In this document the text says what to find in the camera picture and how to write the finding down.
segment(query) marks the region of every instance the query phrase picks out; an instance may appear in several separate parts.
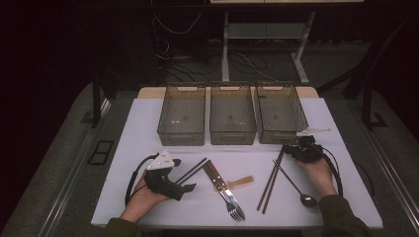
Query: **translucent plastic bin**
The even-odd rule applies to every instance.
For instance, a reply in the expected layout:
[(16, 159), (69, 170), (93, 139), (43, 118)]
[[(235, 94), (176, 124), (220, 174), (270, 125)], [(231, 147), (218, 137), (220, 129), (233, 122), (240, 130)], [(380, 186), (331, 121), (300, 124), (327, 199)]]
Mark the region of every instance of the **translucent plastic bin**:
[(169, 83), (157, 133), (164, 146), (205, 144), (207, 83)]
[(212, 145), (252, 145), (256, 130), (249, 82), (212, 82), (210, 84), (210, 143)]
[(293, 82), (258, 81), (255, 91), (259, 142), (294, 144), (308, 123)]

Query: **plastic container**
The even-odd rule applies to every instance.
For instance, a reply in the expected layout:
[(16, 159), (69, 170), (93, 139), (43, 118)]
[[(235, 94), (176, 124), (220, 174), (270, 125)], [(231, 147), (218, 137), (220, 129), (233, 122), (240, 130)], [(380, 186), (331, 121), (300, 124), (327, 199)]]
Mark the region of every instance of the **plastic container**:
[(293, 82), (257, 81), (255, 91), (259, 142), (295, 144), (308, 123)]
[(157, 128), (163, 146), (205, 144), (207, 83), (169, 83)]
[(210, 143), (212, 145), (252, 145), (256, 130), (249, 82), (212, 82), (210, 84)]

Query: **table surface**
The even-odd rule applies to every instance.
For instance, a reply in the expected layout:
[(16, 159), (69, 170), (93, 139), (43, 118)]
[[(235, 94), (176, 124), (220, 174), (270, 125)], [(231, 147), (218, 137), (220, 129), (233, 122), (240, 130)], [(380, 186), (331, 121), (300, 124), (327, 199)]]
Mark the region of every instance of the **table surface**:
[[(201, 170), (187, 184), (196, 183), (191, 193), (180, 201), (170, 199), (153, 208), (138, 223), (147, 228), (206, 228), (206, 229), (304, 229), (323, 225), (318, 208), (304, 207), (299, 193), (279, 173), (271, 195), (267, 212), (256, 209), (265, 189), (273, 160), (281, 145), (260, 144), (256, 137), (253, 145), (228, 146), (210, 144), (206, 132), (204, 146), (162, 146), (157, 134), (165, 88), (143, 88), (134, 100), (126, 126), (104, 184), (91, 223), (105, 226), (109, 219), (118, 217), (124, 210), (126, 187), (136, 166), (147, 156), (167, 150), (173, 159), (181, 159), (179, 167), (169, 175), (177, 180), (203, 158), (212, 161), (225, 181), (234, 181), (252, 175), (254, 182), (233, 189), (243, 207), (246, 220), (234, 221), (227, 213), (224, 200), (214, 191), (207, 174)], [(323, 99), (317, 98), (315, 90), (297, 88), (301, 105), (311, 128), (331, 128), (328, 133), (315, 135), (316, 143), (330, 150), (340, 167), (344, 197), (354, 213), (371, 228), (382, 228), (382, 221), (357, 169), (345, 147), (344, 141)], [(210, 101), (206, 105), (206, 131), (209, 131)], [(305, 173), (285, 155), (282, 167), (295, 184), (306, 194), (319, 199), (319, 194), (310, 184)]]

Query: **black chopstick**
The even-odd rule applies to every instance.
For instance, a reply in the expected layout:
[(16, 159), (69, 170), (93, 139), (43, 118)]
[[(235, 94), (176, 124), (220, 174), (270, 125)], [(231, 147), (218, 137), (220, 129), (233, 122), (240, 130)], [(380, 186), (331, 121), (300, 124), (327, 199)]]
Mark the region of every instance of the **black chopstick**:
[(201, 160), (197, 165), (195, 165), (194, 167), (192, 167), (191, 170), (189, 170), (185, 175), (183, 175), (181, 178), (179, 178), (179, 180), (177, 180), (175, 182), (175, 184), (177, 185), (182, 185), (183, 183), (185, 183), (187, 180), (189, 180), (189, 178), (191, 178), (193, 175), (195, 175), (198, 171), (200, 171), (203, 166), (200, 166), (201, 164), (203, 164), (205, 161), (207, 160), (207, 158), (204, 158), (203, 160)]
[(262, 213), (264, 213), (264, 214), (265, 214), (266, 209), (268, 207), (268, 202), (269, 202), (269, 199), (271, 197), (272, 189), (274, 188), (274, 183), (277, 180), (278, 167), (281, 165), (281, 160), (283, 159), (283, 156), (284, 156), (284, 146), (281, 149), (281, 152), (280, 152), (280, 155), (278, 156), (278, 159), (275, 161), (274, 169), (272, 170), (271, 176), (269, 177), (269, 180), (268, 180), (268, 184), (266, 184), (265, 190), (263, 191), (262, 197), (259, 201), (259, 205), (258, 205), (257, 210), (259, 210), (261, 208), (263, 200), (265, 199), (266, 191), (269, 189), (268, 196), (266, 197), (265, 205), (264, 205), (264, 208), (262, 210)]

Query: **cable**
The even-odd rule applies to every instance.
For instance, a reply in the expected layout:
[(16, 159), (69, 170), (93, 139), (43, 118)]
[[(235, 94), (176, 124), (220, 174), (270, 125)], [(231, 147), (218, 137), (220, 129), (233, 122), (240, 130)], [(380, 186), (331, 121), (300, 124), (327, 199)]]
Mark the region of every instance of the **cable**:
[(335, 156), (332, 154), (332, 152), (330, 152), (328, 149), (326, 149), (324, 147), (323, 147), (323, 150), (327, 151), (327, 153), (329, 153), (332, 156), (333, 160), (335, 161), (336, 170), (338, 171), (338, 175), (340, 175), (339, 165), (338, 165), (338, 162), (337, 162)]
[(176, 74), (171, 73), (171, 72), (166, 72), (166, 73), (178, 79), (179, 82), (183, 82), (183, 80), (180, 77), (178, 77)]
[(249, 62), (249, 64), (252, 66), (252, 68), (255, 69), (259, 74), (261, 74), (262, 76), (267, 77), (271, 80), (278, 81), (277, 79), (275, 79), (271, 76), (268, 76), (265, 73), (261, 72), (255, 65), (253, 65), (253, 63), (245, 55), (241, 54), (240, 52), (236, 52), (236, 53), (239, 54), (240, 56), (242, 56), (247, 62)]
[[(238, 60), (235, 60), (234, 58), (232, 58), (233, 60), (235, 60), (238, 64), (240, 64), (240, 65), (242, 65), (242, 66), (245, 66), (245, 67), (249, 67), (249, 68), (252, 68), (252, 69), (254, 69), (256, 66), (255, 66), (255, 64), (254, 63), (252, 63), (252, 62), (250, 62), (250, 64), (249, 64), (249, 59), (247, 58), (248, 57), (248, 55), (246, 56), (246, 55), (244, 55), (244, 54), (242, 54), (242, 53), (240, 53), (240, 52), (236, 52), (236, 51), (232, 51), (232, 53), (236, 53), (236, 54), (238, 54), (239, 56), (241, 56), (241, 57), (243, 57), (245, 60), (246, 60), (246, 62), (247, 63), (242, 63), (242, 62), (240, 62), (240, 61), (238, 61)], [(257, 58), (259, 58), (260, 59), (260, 61), (264, 64), (264, 66), (262, 66), (262, 67), (256, 67), (256, 69), (258, 69), (258, 70), (265, 70), (265, 69), (267, 69), (268, 68), (268, 63), (261, 57), (261, 56), (259, 56), (259, 55), (254, 55), (255, 57), (257, 57)]]
[[(188, 68), (186, 68), (186, 67), (183, 67), (183, 66), (180, 66), (180, 67), (182, 67), (182, 68), (184, 68), (184, 69), (186, 69), (186, 70), (188, 70), (190, 73), (192, 73), (192, 74), (195, 74), (194, 72), (192, 72), (190, 69), (188, 69)], [(206, 74), (195, 74), (195, 75), (199, 75), (199, 76), (202, 76), (202, 77), (204, 77), (204, 78), (206, 78), (206, 80), (207, 80), (207, 82), (209, 82), (210, 81), (210, 79), (206, 76)]]
[(355, 165), (357, 165), (358, 167), (360, 167), (361, 168), (361, 170), (364, 172), (364, 174), (366, 175), (366, 177), (367, 177), (367, 180), (369, 181), (369, 183), (370, 183), (370, 187), (371, 187), (371, 193), (370, 193), (370, 196), (373, 198), (375, 195), (376, 195), (376, 188), (375, 188), (375, 186), (374, 186), (374, 183), (373, 183), (373, 179), (371, 178), (371, 176), (369, 175), (369, 173), (366, 171), (366, 169), (364, 169), (364, 167), (360, 164), (360, 163), (358, 163), (358, 162), (356, 162), (356, 161), (354, 161), (354, 160), (352, 160), (353, 162), (354, 162), (354, 164)]
[(200, 12), (200, 14), (198, 15), (198, 17), (194, 20), (194, 22), (191, 24), (190, 27), (188, 27), (187, 30), (185, 30), (184, 32), (175, 32), (171, 29), (169, 29), (168, 27), (166, 27), (163, 23), (161, 23), (161, 21), (158, 19), (157, 15), (155, 12), (153, 12), (154, 15), (154, 19), (160, 24), (160, 26), (162, 26), (164, 29), (166, 29), (166, 31), (175, 34), (175, 35), (183, 35), (183, 34), (187, 34), (195, 25), (195, 23), (198, 21), (198, 19), (201, 17), (202, 12)]
[(204, 75), (209, 75), (209, 74), (214, 73), (214, 71), (218, 68), (218, 66), (219, 66), (220, 63), (221, 63), (221, 60), (218, 60), (215, 68), (212, 69), (212, 70), (210, 70), (210, 71), (208, 71), (208, 72), (195, 72), (195, 71), (192, 71), (191, 69), (189, 69), (189, 68), (187, 68), (185, 66), (179, 65), (179, 64), (174, 64), (174, 66), (182, 67), (182, 68), (184, 68), (185, 70), (189, 71), (192, 74), (199, 75), (199, 76), (204, 76)]
[(228, 63), (231, 64), (237, 71), (245, 73), (245, 74), (250, 74), (250, 75), (254, 75), (256, 73), (258, 73), (257, 71), (252, 71), (252, 72), (248, 72), (248, 71), (244, 71), (242, 69), (240, 69), (235, 63), (240, 63), (239, 61), (237, 61), (237, 59), (233, 58), (233, 57), (229, 57), (228, 59)]
[(136, 192), (138, 192), (138, 191), (142, 190), (142, 188), (144, 188), (144, 187), (146, 187), (146, 186), (147, 186), (147, 185), (143, 185), (143, 186), (139, 187), (139, 189), (138, 189), (138, 190), (136, 190), (136, 191), (132, 192), (132, 194), (130, 195), (129, 199), (130, 199), (133, 195), (135, 195), (135, 193), (136, 193)]
[(340, 178), (340, 175), (338, 174), (336, 168), (333, 166), (332, 161), (330, 160), (330, 158), (323, 153), (323, 158), (324, 160), (327, 162), (327, 164), (329, 165), (330, 169), (332, 170), (333, 176), (335, 177), (336, 180), (336, 184), (338, 187), (338, 194), (340, 197), (343, 196), (343, 188), (342, 188), (342, 180)]
[(167, 39), (165, 39), (165, 38), (161, 38), (161, 39), (164, 40), (166, 42), (166, 44), (167, 44), (166, 50), (164, 50), (163, 53), (167, 53), (169, 51), (169, 48), (170, 48), (169, 41), (167, 41)]
[(147, 158), (142, 160), (141, 163), (139, 163), (139, 165), (136, 167), (135, 171), (132, 172), (131, 179), (129, 180), (128, 187), (126, 188), (126, 205), (128, 204), (129, 199), (131, 197), (131, 191), (132, 191), (133, 183), (135, 182), (135, 179), (136, 179), (136, 176), (138, 175), (139, 169), (141, 168), (141, 166), (145, 162), (147, 162), (148, 160), (154, 160), (158, 155), (159, 155), (159, 153), (157, 153), (156, 155), (148, 156)]
[[(263, 41), (262, 43), (258, 43), (258, 41), (259, 41), (259, 39), (256, 39), (256, 40), (255, 40), (252, 44), (267, 45), (267, 44), (276, 44), (276, 43), (277, 43), (275, 40), (272, 40), (272, 41), (270, 41), (270, 42), (264, 42), (264, 41)], [(292, 42), (287, 42), (287, 41), (285, 41), (284, 39), (282, 39), (282, 42), (286, 42), (287, 44), (286, 44), (286, 45), (280, 45), (280, 46), (278, 46), (278, 47), (276, 47), (276, 48), (274, 48), (274, 49), (270, 49), (270, 50), (267, 50), (267, 51), (264, 51), (264, 52), (275, 52), (276, 50), (283, 49), (283, 48), (287, 48), (287, 47), (290, 47), (290, 46), (294, 45), (294, 43), (292, 43)], [(246, 54), (251, 54), (251, 55), (253, 55), (254, 53), (259, 53), (259, 52), (257, 52), (257, 51), (259, 51), (259, 50), (257, 50), (257, 49), (255, 49), (255, 48), (250, 48), (250, 46), (249, 46), (249, 45), (245, 46), (245, 48), (238, 48), (238, 47), (237, 47), (237, 44), (235, 44), (235, 45), (234, 45), (234, 50), (235, 50), (235, 51), (242, 51), (242, 50), (245, 50), (245, 53), (246, 53)]]
[(182, 71), (182, 70), (174, 68), (174, 67), (170, 67), (170, 69), (182, 72), (183, 74), (187, 75), (189, 77), (189, 79), (191, 79), (191, 81), (195, 82), (195, 79), (188, 72)]
[(159, 58), (161, 58), (161, 59), (163, 59), (163, 60), (169, 60), (169, 59), (170, 59), (170, 57), (163, 57), (163, 56), (161, 56), (160, 54), (158, 54), (157, 52), (154, 52), (154, 54), (155, 54), (157, 57), (159, 57)]

